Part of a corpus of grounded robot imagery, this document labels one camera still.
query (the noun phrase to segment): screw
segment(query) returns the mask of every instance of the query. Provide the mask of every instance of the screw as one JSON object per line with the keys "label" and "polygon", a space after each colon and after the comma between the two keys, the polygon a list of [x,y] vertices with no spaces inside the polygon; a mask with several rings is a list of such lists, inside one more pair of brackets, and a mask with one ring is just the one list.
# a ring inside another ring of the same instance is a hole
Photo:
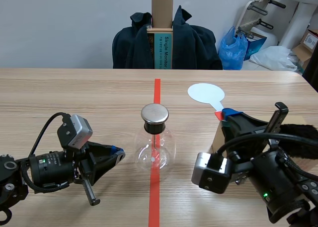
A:
{"label": "screw", "polygon": [[11,184],[11,183],[8,183],[8,184],[5,185],[5,189],[7,191],[12,191],[14,189],[14,185]]}

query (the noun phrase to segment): black jacket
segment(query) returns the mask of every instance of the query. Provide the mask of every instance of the black jacket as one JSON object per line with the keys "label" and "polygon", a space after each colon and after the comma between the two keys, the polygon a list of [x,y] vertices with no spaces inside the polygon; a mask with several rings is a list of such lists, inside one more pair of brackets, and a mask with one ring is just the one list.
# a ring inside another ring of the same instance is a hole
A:
{"label": "black jacket", "polygon": [[[153,69],[154,62],[147,36],[150,13],[135,13],[132,27],[121,30],[113,41],[114,69]],[[179,6],[173,21],[173,69],[222,70],[212,31],[190,26],[191,15]]]}

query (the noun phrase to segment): metal lid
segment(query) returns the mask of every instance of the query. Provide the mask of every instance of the metal lid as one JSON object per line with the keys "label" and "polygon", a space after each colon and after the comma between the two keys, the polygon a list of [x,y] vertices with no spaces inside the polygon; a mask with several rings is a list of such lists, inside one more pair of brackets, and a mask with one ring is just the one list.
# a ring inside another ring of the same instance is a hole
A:
{"label": "metal lid", "polygon": [[148,104],[141,110],[141,117],[148,124],[163,124],[169,117],[169,111],[161,104]]}

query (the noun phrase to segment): black cable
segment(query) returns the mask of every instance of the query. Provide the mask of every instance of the black cable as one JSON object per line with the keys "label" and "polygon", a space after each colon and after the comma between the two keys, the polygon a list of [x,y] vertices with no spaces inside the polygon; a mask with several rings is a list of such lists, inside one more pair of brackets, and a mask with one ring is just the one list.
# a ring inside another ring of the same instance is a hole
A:
{"label": "black cable", "polygon": [[62,186],[59,186],[59,187],[54,187],[54,188],[42,188],[42,187],[39,187],[37,185],[35,185],[29,175],[28,175],[28,172],[27,172],[27,166],[26,166],[26,162],[25,161],[22,161],[21,162],[21,174],[22,174],[22,177],[25,181],[25,183],[31,188],[33,189],[34,191],[38,191],[38,192],[42,192],[42,193],[49,193],[49,192],[56,192],[56,191],[59,191],[59,190],[62,190],[62,189],[65,189],[67,187],[70,186],[69,183],[66,183]]}
{"label": "black cable", "polygon": [[317,181],[318,182],[318,176],[313,175],[311,173],[305,172],[303,170],[301,170],[292,160],[290,160],[289,158],[285,158],[284,163],[289,166],[293,171],[297,172],[298,174],[300,174],[301,176],[304,176],[310,180],[313,181]]}
{"label": "black cable", "polygon": [[12,212],[9,209],[1,209],[6,214],[6,219],[4,221],[0,221],[0,226],[7,224],[12,218]]}
{"label": "black cable", "polygon": [[35,143],[34,143],[34,145],[33,145],[33,148],[31,149],[31,152],[30,152],[30,154],[29,154],[29,157],[35,153],[35,150],[36,150],[36,148],[38,147],[39,142],[40,142],[40,140],[41,140],[41,138],[42,138],[42,136],[43,136],[45,130],[46,130],[46,129],[48,128],[48,126],[50,125],[50,123],[51,123],[56,117],[58,117],[58,116],[60,116],[60,115],[63,116],[63,117],[66,117],[66,116],[69,115],[69,114],[63,113],[63,112],[59,112],[59,113],[53,114],[53,115],[49,118],[49,120],[46,121],[46,123],[45,123],[45,125],[43,126],[43,128],[42,128],[42,130],[41,130],[41,132],[40,132],[40,134],[39,134],[39,136],[38,136],[38,138],[36,139],[36,141],[35,141]]}
{"label": "black cable", "polygon": [[293,141],[295,143],[302,144],[305,146],[318,148],[318,142],[311,139],[306,139],[299,136],[288,135],[288,134],[260,133],[260,134],[248,134],[248,135],[234,138],[228,141],[223,146],[221,146],[216,153],[218,155],[222,155],[223,152],[225,152],[228,148],[231,148],[233,146],[237,146],[239,144],[246,143],[248,141],[266,140],[266,139]]}

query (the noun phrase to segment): blue tape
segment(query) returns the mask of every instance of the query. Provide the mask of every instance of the blue tape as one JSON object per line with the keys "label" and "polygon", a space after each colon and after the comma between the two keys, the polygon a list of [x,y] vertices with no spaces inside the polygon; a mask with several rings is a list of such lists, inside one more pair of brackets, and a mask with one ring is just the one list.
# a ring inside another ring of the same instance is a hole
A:
{"label": "blue tape", "polygon": [[223,118],[225,121],[228,120],[228,116],[234,116],[234,115],[237,115],[237,114],[242,114],[243,112],[241,111],[236,111],[236,110],[233,110],[233,109],[230,109],[230,108],[225,108],[225,109],[222,109],[222,114],[223,114]]}

